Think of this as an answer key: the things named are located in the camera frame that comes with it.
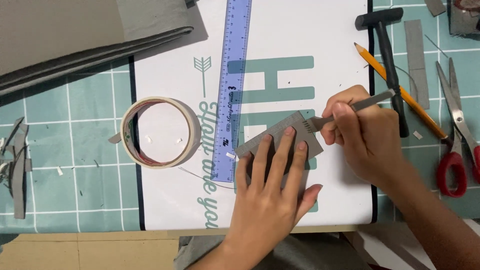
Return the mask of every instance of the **hand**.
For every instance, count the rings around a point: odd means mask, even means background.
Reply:
[[[411,165],[403,158],[398,114],[373,105],[354,112],[350,105],[369,98],[363,86],[353,86],[332,96],[323,117],[333,114],[335,121],[320,133],[327,145],[343,146],[345,159],[355,174],[380,189],[386,189]]]
[[[280,188],[288,152],[295,135],[295,129],[288,127],[282,136],[278,151],[272,159],[272,165],[266,183],[265,169],[267,153],[271,145],[271,135],[265,135],[253,160],[252,182],[247,186],[247,165],[252,158],[249,154],[239,160],[236,172],[237,198],[233,209],[230,229],[222,245],[234,249],[235,253],[252,259],[248,269],[254,267],[283,240],[313,207],[321,185],[315,184],[305,190],[302,200],[298,201],[298,192],[302,178],[307,144],[297,144],[293,162],[288,173],[285,188]]]

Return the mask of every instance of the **hammer head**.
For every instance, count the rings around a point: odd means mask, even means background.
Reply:
[[[359,15],[355,20],[355,27],[357,28],[357,30],[363,30],[369,26],[376,26],[379,22],[387,24],[395,21],[400,21],[402,17],[402,8],[370,12],[364,15]]]

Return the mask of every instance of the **left hand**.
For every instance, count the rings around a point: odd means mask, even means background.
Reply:
[[[307,158],[307,144],[302,141],[295,147],[293,162],[287,183],[282,182],[288,152],[295,135],[295,129],[288,127],[282,136],[278,151],[273,157],[266,183],[265,170],[271,135],[263,137],[253,160],[252,182],[247,186],[246,170],[252,158],[251,153],[240,159],[236,172],[237,197],[230,224],[230,230],[222,243],[237,256],[249,261],[247,269],[254,267],[280,241],[282,241],[313,207],[321,185],[306,189],[298,201],[300,182]]]

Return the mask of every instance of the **grid pattern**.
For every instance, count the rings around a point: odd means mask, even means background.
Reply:
[[[107,141],[131,103],[127,59],[2,101],[0,137],[24,116],[33,170],[26,176],[24,220],[13,218],[12,198],[0,186],[0,233],[139,230],[135,163]]]
[[[467,124],[475,138],[480,138],[480,88],[478,87],[479,72],[478,64],[472,61],[480,57],[480,42],[451,37],[448,28],[447,14],[443,13],[432,17],[423,0],[373,0],[373,10],[402,7],[404,16],[402,22],[390,25],[388,34],[392,43],[395,65],[408,71],[408,61],[405,42],[405,30],[403,21],[421,19],[423,33],[426,34],[435,44],[432,44],[424,37],[424,53],[429,87],[430,109],[428,114],[440,124],[448,134],[452,132],[452,120],[443,97],[442,88],[438,79],[435,61],[440,62],[444,72],[448,72],[448,58],[438,49],[440,48],[448,57],[452,57],[455,63],[456,74],[460,88],[463,112]],[[375,55],[381,61],[378,50],[378,42],[375,37]],[[409,78],[402,71],[398,71],[400,84],[408,91]],[[375,88],[377,92],[386,89],[385,81],[375,74]],[[453,211],[463,218],[480,217],[480,184],[472,176],[472,161],[467,147],[464,147],[464,164],[468,175],[468,190],[461,198],[450,198],[442,195],[436,186],[435,173],[441,157],[449,150],[440,143],[422,121],[411,111],[406,110],[407,121],[410,133],[418,131],[423,139],[418,140],[414,136],[402,139],[402,150],[404,155],[420,171],[426,185],[432,192],[445,202]],[[455,187],[452,179],[448,176],[450,186]],[[403,220],[400,211],[392,201],[378,190],[378,221],[401,221]]]

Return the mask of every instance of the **right hand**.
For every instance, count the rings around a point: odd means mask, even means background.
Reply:
[[[333,114],[335,121],[325,124],[320,133],[327,145],[343,147],[345,159],[358,177],[384,190],[411,166],[402,154],[394,110],[373,105],[355,113],[350,107],[369,97],[359,85],[332,96],[322,116]]]

